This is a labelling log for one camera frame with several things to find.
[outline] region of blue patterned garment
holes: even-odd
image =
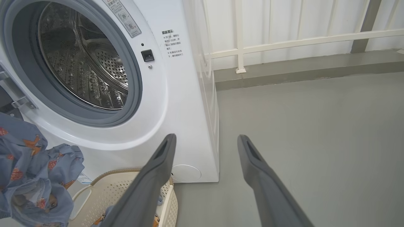
[[[84,169],[77,146],[46,150],[28,122],[0,113],[0,219],[27,227],[65,227],[73,210],[67,188]]]

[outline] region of front-loading washing machine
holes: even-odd
[[[219,180],[219,112],[202,0],[0,0],[0,85],[89,180],[177,135],[176,182]]]

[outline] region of floor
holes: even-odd
[[[239,134],[315,226],[404,226],[403,73],[225,90],[218,99],[220,181],[175,185],[177,227],[260,226]]]

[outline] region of beige plastic basket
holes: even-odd
[[[83,192],[88,192],[87,198],[78,209],[72,212],[69,226],[90,227],[105,210],[119,200],[140,169],[113,170],[97,177],[89,186],[81,189],[73,196],[73,201]],[[156,214],[160,218],[159,227],[175,227],[177,222],[178,202],[174,192],[174,183],[169,181],[161,188],[160,195],[163,204],[157,206]]]

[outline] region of white railing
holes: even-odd
[[[399,0],[394,1],[393,8],[391,9],[391,11],[389,13],[389,18],[387,20],[384,30],[369,31],[369,32],[360,31],[362,28],[364,19],[365,19],[366,12],[368,10],[369,2],[370,2],[370,0],[367,0],[364,4],[361,18],[358,21],[358,24],[356,26],[354,33],[330,36],[332,24],[335,19],[336,5],[338,4],[338,0],[333,0],[332,8],[331,8],[331,15],[330,15],[330,18],[328,21],[328,27],[327,27],[327,36],[301,39],[301,19],[302,19],[303,7],[305,5],[305,0],[301,0],[296,40],[289,40],[289,41],[285,41],[285,42],[275,42],[275,43],[271,43],[271,40],[269,40],[268,41],[269,44],[245,47],[243,45],[243,26],[242,26],[243,18],[242,18],[242,3],[241,3],[242,0],[234,0],[234,1],[235,1],[235,15],[236,15],[237,48],[231,49],[231,50],[213,52],[210,54],[210,58],[214,59],[214,58],[220,58],[220,57],[237,56],[238,57],[238,68],[236,70],[236,73],[245,73],[246,72],[246,70],[244,68],[243,55],[248,54],[248,53],[289,48],[289,47],[295,47],[295,46],[306,46],[306,45],[313,45],[313,44],[329,43],[329,42],[341,42],[341,41],[360,40],[360,39],[369,39],[369,38],[381,38],[381,37],[389,37],[389,36],[404,36],[404,29],[391,29],[391,25],[393,23],[394,15],[396,14],[396,11],[397,11],[396,9],[397,9]],[[205,5],[206,22],[207,22],[207,26],[208,26],[208,35],[211,38],[210,25],[209,25],[208,14],[207,14],[207,9],[206,9],[206,0],[204,0],[204,5]]]

